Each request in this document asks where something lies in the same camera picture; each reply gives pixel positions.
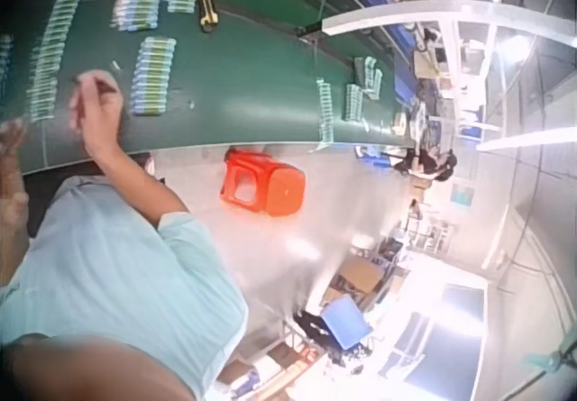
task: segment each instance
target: light blue shirt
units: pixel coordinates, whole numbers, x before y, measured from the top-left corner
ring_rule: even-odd
[[[148,353],[202,399],[241,340],[247,306],[204,225],[155,230],[99,178],[70,178],[0,296],[2,343],[95,335]]]

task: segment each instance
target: worker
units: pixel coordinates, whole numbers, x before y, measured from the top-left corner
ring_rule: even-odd
[[[70,125],[104,176],[67,179],[30,244],[23,123],[2,128],[3,401],[200,401],[243,336],[209,232],[120,148],[122,107],[110,74],[78,77]]]
[[[350,349],[345,350],[334,337],[333,333],[326,325],[325,320],[318,315],[301,310],[293,314],[293,320],[303,330],[311,341],[319,345],[328,354],[333,364],[347,368],[345,359],[352,362],[358,362],[372,355],[372,350],[357,342]],[[362,367],[355,367],[353,374],[362,372]]]
[[[389,155],[394,169],[402,175],[411,174],[419,178],[426,178],[445,182],[454,173],[457,157],[453,149],[445,153],[438,153],[437,148],[432,150],[408,149],[405,157],[399,161],[395,155]]]

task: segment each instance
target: plastic stool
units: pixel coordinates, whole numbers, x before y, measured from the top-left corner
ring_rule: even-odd
[[[235,150],[226,157],[226,177],[221,190],[224,201],[270,216],[294,214],[303,204],[305,174],[264,153]],[[246,201],[236,196],[240,183],[249,178],[256,185],[255,197]]]

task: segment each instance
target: green workbench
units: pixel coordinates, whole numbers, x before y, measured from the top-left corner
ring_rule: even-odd
[[[235,0],[223,2],[240,5]],[[289,0],[281,2],[290,5]],[[77,138],[68,129],[66,104],[74,88],[73,78],[91,68],[110,70],[115,60],[121,68],[116,76],[128,98],[140,43],[151,35],[177,40],[169,110],[160,117],[131,116],[126,120],[121,142],[129,152],[202,144],[319,141],[318,77],[332,85],[335,141],[400,143],[387,134],[395,95],[393,69],[383,62],[381,100],[365,97],[362,123],[341,120],[345,85],[353,82],[350,60],[362,47],[355,47],[343,60],[261,20],[228,12],[221,13],[217,29],[206,35],[198,27],[196,14],[169,14],[166,3],[160,4],[158,30],[119,32],[110,27],[113,5],[114,0],[80,3],[59,72],[55,118],[30,125],[22,150],[24,171],[85,159]],[[9,27],[15,39],[14,64],[4,118],[26,113],[30,55],[50,11],[51,0],[36,0],[15,15]],[[303,11],[303,20],[312,14]],[[347,42],[354,44],[343,38],[340,48]]]

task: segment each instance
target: white floor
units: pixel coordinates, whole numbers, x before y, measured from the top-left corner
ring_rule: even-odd
[[[254,340],[252,334],[277,331],[279,317],[309,298],[318,304],[356,233],[378,238],[390,231],[408,206],[408,182],[358,161],[350,146],[314,153],[305,145],[254,147],[307,176],[301,210],[271,218],[221,201],[227,149],[160,150],[153,156],[156,177],[166,178],[214,235],[249,303],[245,340]]]

